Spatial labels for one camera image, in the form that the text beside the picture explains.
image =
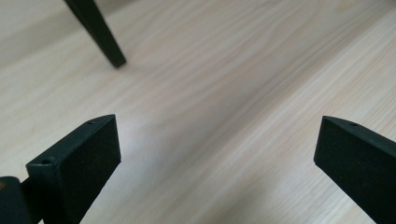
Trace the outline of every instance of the black chair leg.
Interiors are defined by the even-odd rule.
[[[93,40],[115,67],[126,63],[125,57],[108,29],[106,22],[93,0],[64,0]]]

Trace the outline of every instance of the wooden floor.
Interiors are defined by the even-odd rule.
[[[396,140],[396,1],[97,3],[120,70],[63,1],[0,3],[0,175],[116,114],[82,223],[373,223],[313,156],[324,115]]]

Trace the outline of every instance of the chair leg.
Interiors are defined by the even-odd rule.
[[[126,63],[125,57],[108,29],[93,0],[64,0],[93,40],[116,68]]]

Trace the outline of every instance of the black object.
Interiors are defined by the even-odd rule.
[[[126,63],[116,39],[93,0],[64,0],[114,67]]]
[[[79,223],[119,163],[116,117],[89,120],[27,163],[22,184],[0,178],[0,223]]]
[[[376,223],[396,223],[396,143],[323,117],[314,161]]]

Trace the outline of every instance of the wood grain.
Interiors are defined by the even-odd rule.
[[[0,3],[0,175],[116,114],[122,163],[82,223],[373,223],[313,155],[323,115],[396,140],[394,1],[98,5],[120,70],[62,1]]]

